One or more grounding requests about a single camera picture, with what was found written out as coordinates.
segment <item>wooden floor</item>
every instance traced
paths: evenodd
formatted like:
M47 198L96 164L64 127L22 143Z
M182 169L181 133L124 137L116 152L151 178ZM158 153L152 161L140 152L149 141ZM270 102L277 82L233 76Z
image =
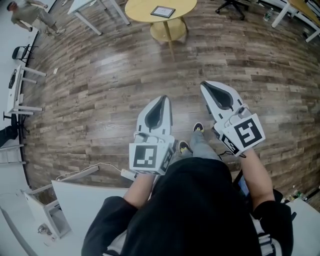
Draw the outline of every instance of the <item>wooden floor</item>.
M29 67L46 72L38 85L25 84L26 104L43 107L28 117L24 143L26 171L34 188L61 174L99 162L127 169L139 112L150 100L168 95L173 111L173 135L188 140L195 122L218 153L224 146L210 132L211 117L200 93L203 80L236 89L262 123L266 140L256 147L273 179L287 194L320 185L320 40L306 43L304 23L285 17L277 28L264 22L267 9L252 4L245 21L231 6L215 9L223 0L199 0L186 17L189 35L174 43L155 41L150 26L127 26L106 5L83 14L103 34L96 35L61 1L51 10L66 34L56 40L40 36ZM224 161L235 177L239 162ZM88 184L127 187L110 166L87 178Z

